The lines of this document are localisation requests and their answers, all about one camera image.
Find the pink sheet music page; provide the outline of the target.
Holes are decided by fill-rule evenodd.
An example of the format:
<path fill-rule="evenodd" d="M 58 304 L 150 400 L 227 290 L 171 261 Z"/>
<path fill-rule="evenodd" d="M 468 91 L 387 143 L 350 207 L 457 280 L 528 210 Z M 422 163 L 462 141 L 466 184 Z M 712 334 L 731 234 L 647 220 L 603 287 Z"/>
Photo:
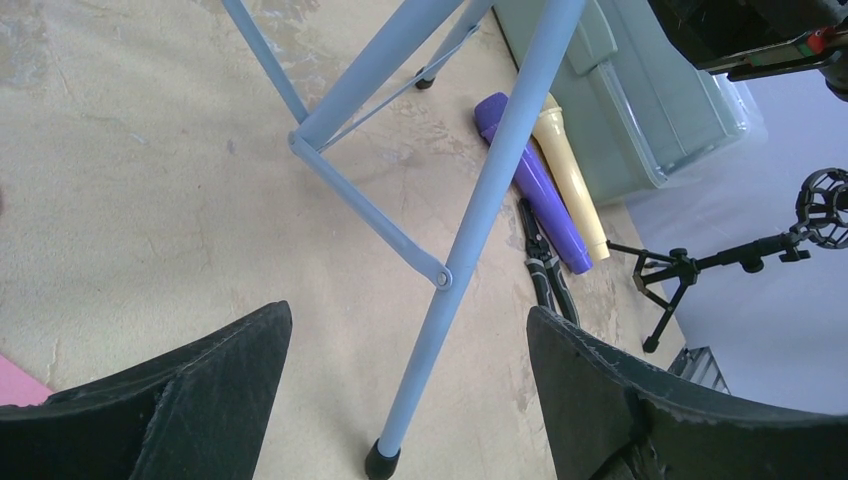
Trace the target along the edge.
<path fill-rule="evenodd" d="M 43 404 L 52 391 L 23 369 L 1 356 L 0 403 L 27 407 Z"/>

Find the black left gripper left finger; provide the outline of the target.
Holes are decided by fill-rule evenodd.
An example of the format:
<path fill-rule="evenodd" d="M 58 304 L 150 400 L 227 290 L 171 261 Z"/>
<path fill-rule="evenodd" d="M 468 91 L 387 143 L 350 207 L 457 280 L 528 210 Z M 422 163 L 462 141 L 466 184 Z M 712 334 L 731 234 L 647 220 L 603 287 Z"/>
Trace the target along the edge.
<path fill-rule="evenodd" d="M 284 301 L 175 350 L 1 410 L 5 479 L 250 479 L 292 334 Z"/>

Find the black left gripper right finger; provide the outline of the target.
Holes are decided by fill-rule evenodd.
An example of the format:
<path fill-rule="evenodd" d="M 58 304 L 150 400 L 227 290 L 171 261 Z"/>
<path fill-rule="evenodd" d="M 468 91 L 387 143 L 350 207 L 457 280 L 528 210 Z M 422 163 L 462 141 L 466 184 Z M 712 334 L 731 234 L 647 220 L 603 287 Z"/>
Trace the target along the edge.
<path fill-rule="evenodd" d="M 543 307 L 532 371 L 561 479 L 843 479 L 847 419 L 679 378 Z"/>

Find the black shock mount tripod stand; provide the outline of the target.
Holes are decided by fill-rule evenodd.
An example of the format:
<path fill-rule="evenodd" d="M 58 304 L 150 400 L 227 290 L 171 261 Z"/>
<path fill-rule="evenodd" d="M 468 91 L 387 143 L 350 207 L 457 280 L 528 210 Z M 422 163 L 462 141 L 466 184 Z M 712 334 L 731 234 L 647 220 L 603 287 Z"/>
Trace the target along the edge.
<path fill-rule="evenodd" d="M 611 251 L 636 257 L 632 279 L 636 289 L 663 309 L 653 332 L 643 341 L 642 350 L 653 353 L 675 314 L 686 290 L 695 285 L 702 271 L 738 264 L 755 274 L 763 270 L 763 259 L 776 255 L 783 263 L 806 260 L 810 252 L 801 244 L 810 242 L 827 250 L 847 247 L 847 171 L 826 168 L 813 172 L 802 183 L 795 202 L 796 222 L 789 230 L 762 237 L 716 254 L 695 258 L 684 248 L 667 254 L 607 242 Z"/>

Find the cream microphone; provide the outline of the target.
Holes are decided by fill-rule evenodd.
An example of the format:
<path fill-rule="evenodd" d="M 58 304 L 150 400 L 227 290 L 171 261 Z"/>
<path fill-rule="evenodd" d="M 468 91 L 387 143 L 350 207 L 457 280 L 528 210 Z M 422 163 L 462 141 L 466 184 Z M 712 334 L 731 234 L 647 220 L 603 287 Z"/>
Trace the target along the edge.
<path fill-rule="evenodd" d="M 589 258 L 600 262 L 610 256 L 607 236 L 565 131 L 562 108 L 546 95 L 532 131 L 565 207 L 584 241 Z"/>

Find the purple microphone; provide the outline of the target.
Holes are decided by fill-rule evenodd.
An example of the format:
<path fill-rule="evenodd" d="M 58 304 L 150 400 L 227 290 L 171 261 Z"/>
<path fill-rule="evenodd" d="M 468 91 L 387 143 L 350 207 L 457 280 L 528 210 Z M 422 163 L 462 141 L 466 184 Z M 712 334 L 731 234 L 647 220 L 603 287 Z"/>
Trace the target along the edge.
<path fill-rule="evenodd" d="M 496 92 L 483 99 L 474 108 L 476 128 L 488 144 L 495 137 L 507 102 L 508 96 L 505 93 Z M 531 139 L 527 141 L 522 151 L 513 181 L 522 196 L 529 201 L 538 223 L 547 234 L 560 260 L 575 275 L 588 272 L 593 267 L 588 248 L 578 233 Z"/>

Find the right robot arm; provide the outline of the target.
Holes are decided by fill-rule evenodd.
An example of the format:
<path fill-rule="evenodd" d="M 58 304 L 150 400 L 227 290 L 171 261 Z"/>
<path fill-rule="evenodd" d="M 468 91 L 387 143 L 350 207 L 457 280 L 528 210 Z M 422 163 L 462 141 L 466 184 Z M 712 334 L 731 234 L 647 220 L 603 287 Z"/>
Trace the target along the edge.
<path fill-rule="evenodd" d="M 817 70 L 847 100 L 845 1 L 651 1 L 664 34 L 696 69 L 738 82 Z"/>

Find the light blue music stand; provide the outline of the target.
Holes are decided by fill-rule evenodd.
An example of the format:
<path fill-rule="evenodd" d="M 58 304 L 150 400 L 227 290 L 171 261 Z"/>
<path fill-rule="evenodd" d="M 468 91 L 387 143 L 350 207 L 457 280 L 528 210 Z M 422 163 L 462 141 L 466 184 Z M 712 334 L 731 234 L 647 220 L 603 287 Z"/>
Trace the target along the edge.
<path fill-rule="evenodd" d="M 360 113 L 364 103 L 452 13 L 459 12 L 460 18 L 436 56 L 419 72 L 420 79 L 431 79 L 441 69 L 476 30 L 490 3 L 403 2 L 313 109 L 305 106 L 245 5 L 228 1 L 224 7 L 297 121 L 297 128 L 288 136 L 291 151 L 434 285 L 387 420 L 364 461 L 368 478 L 388 479 L 395 473 L 408 427 L 585 5 L 580 0 L 545 3 L 449 256 L 443 261 L 419 247 L 341 175 L 323 152 L 364 121 Z"/>

